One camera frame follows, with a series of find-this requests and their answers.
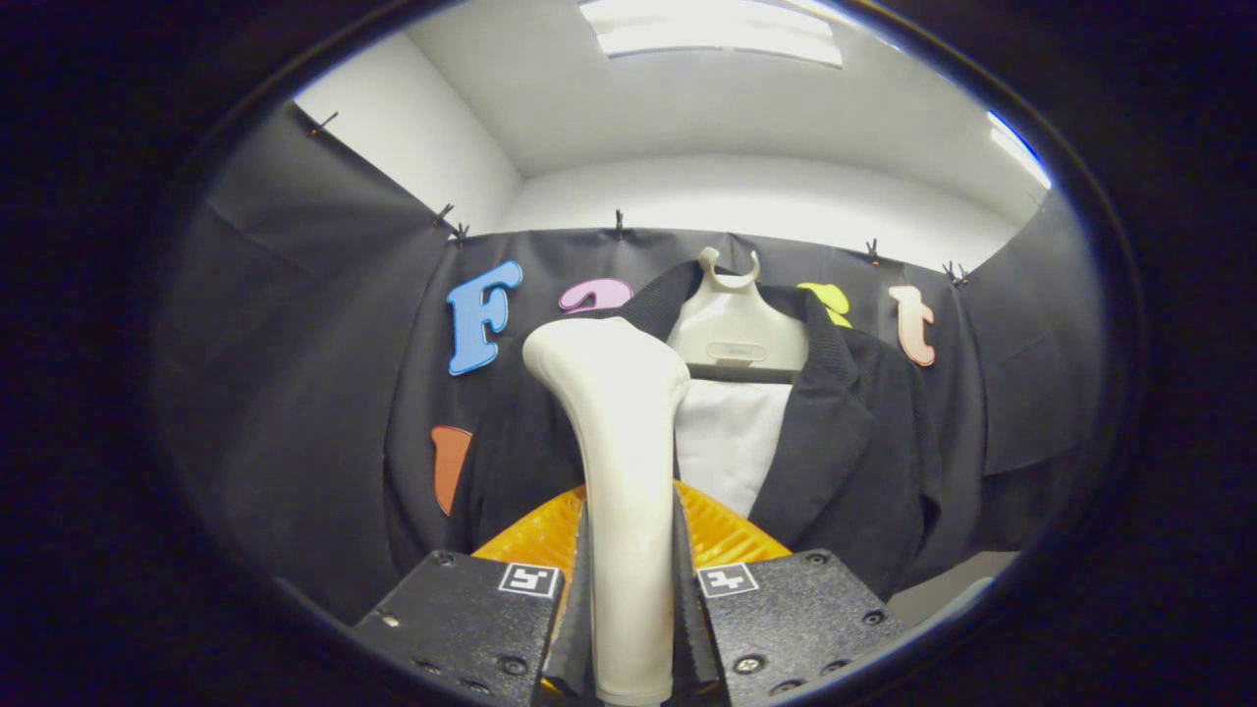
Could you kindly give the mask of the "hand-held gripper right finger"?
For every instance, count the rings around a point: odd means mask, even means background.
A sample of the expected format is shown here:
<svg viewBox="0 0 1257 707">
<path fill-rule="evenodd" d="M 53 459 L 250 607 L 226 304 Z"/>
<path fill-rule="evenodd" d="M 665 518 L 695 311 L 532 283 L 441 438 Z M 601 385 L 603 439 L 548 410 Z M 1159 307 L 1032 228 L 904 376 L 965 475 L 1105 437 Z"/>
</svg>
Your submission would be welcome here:
<svg viewBox="0 0 1257 707">
<path fill-rule="evenodd" d="M 843 561 L 675 484 L 675 706 L 768 706 L 906 632 Z"/>
</svg>

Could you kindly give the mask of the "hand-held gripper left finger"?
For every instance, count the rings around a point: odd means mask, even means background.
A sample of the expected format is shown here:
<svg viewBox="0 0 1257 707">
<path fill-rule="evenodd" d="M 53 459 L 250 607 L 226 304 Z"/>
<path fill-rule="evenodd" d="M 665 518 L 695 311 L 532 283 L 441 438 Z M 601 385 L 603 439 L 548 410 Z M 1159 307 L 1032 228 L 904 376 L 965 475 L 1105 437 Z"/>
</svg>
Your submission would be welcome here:
<svg viewBox="0 0 1257 707">
<path fill-rule="evenodd" d="M 476 706 L 578 706 L 591 689 L 585 488 L 471 554 L 427 555 L 354 639 L 409 679 Z"/>
</svg>

